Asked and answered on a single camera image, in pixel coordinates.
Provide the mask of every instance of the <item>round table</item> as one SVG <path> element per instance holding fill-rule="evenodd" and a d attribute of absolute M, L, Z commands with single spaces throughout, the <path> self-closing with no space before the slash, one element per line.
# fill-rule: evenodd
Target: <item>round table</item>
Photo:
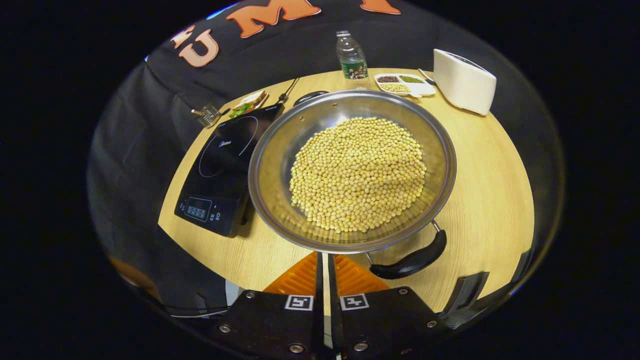
<path fill-rule="evenodd" d="M 369 69 L 370 79 L 382 73 L 404 73 L 421 77 L 412 69 Z M 378 87 L 372 81 L 372 88 Z M 268 86 L 264 106 L 277 101 L 291 81 Z M 284 111 L 302 95 L 317 90 L 346 89 L 341 71 L 300 78 L 284 102 Z M 222 106 L 226 109 L 242 98 Z M 525 167 L 511 139 L 489 113 L 480 116 L 451 105 L 436 88 L 436 94 L 413 98 L 444 126 L 453 142 L 458 161 L 456 182 L 449 200 L 436 217 L 447 231 L 444 253 L 424 270 L 398 280 L 383 280 L 390 287 L 410 286 L 434 311 L 441 311 L 461 276 L 489 272 L 479 299 L 512 279 L 520 255 L 532 245 L 534 208 Z M 228 120 L 225 115 L 218 124 Z M 297 246 L 269 228 L 255 215 L 235 238 L 212 233 L 174 215 L 187 173 L 216 127 L 203 129 L 182 159 L 164 198 L 158 224 L 187 253 L 206 267 L 245 289 L 263 290 L 311 250 Z M 435 235 L 428 226 L 409 239 L 372 252 L 375 263 L 391 264 L 431 243 Z M 349 257 L 368 268 L 364 254 Z M 325 314 L 329 314 L 325 302 Z"/>

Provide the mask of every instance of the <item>orange letter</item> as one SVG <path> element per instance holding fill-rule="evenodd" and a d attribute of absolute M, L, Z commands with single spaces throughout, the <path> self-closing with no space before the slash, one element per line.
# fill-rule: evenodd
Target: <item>orange letter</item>
<path fill-rule="evenodd" d="M 188 27 L 186 30 L 183 30 L 181 32 L 178 33 L 178 35 L 175 35 L 171 40 L 175 42 L 175 46 L 173 47 L 174 49 L 177 49 L 180 45 L 182 45 L 182 43 L 187 40 L 190 36 L 191 36 L 191 32 L 193 31 L 193 29 L 195 29 L 196 26 L 195 25 L 191 25 L 190 27 Z"/>
<path fill-rule="evenodd" d="M 256 25 L 254 20 L 269 25 L 278 24 L 280 9 L 284 10 L 282 18 L 285 20 L 311 16 L 321 11 L 320 8 L 311 6 L 307 0 L 270 0 L 267 6 L 245 6 L 234 11 L 227 16 L 227 20 L 235 20 L 242 29 L 240 37 L 248 38 L 264 29 L 264 25 Z"/>
<path fill-rule="evenodd" d="M 400 15 L 400 10 L 391 7 L 387 0 L 362 0 L 363 4 L 360 5 L 364 10 L 378 13 L 390 13 L 392 15 Z"/>
<path fill-rule="evenodd" d="M 184 49 L 182 49 L 178 56 L 187 60 L 187 62 L 194 67 L 203 67 L 204 65 L 210 63 L 211 60 L 213 60 L 213 58 L 215 58 L 218 54 L 218 44 L 215 40 L 213 40 L 211 35 L 209 35 L 210 32 L 210 29 L 205 30 L 202 34 L 196 37 L 196 41 L 203 43 L 203 45 L 207 48 L 206 54 L 204 54 L 203 56 L 198 55 L 192 49 L 193 44 L 189 44 L 184 47 Z"/>

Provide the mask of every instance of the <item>orange gripper pad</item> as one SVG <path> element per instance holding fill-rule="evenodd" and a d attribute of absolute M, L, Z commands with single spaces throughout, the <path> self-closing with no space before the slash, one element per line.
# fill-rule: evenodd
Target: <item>orange gripper pad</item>
<path fill-rule="evenodd" d="M 317 252 L 305 256 L 264 289 L 266 293 L 288 295 L 316 294 Z M 335 255 L 338 296 L 387 290 L 389 287 L 367 269 L 344 255 Z"/>

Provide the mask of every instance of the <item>black handle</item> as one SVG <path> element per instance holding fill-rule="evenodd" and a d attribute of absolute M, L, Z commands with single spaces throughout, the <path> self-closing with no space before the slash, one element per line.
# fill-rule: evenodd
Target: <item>black handle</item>
<path fill-rule="evenodd" d="M 296 100 L 296 102 L 293 103 L 293 106 L 299 105 L 313 97 L 320 96 L 322 94 L 328 94 L 328 93 L 329 93 L 328 91 L 324 91 L 324 90 L 310 92 L 307 95 L 302 95 L 298 100 Z"/>
<path fill-rule="evenodd" d="M 383 279 L 400 279 L 413 275 L 436 261 L 447 246 L 447 233 L 439 230 L 427 247 L 416 250 L 391 265 L 372 264 L 369 270 Z"/>

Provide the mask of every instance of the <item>green label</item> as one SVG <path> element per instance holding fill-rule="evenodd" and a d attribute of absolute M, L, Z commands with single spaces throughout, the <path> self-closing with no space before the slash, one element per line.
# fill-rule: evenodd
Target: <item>green label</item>
<path fill-rule="evenodd" d="M 366 61 L 358 63 L 341 63 L 341 65 L 344 77 L 347 79 L 364 79 L 369 76 Z"/>

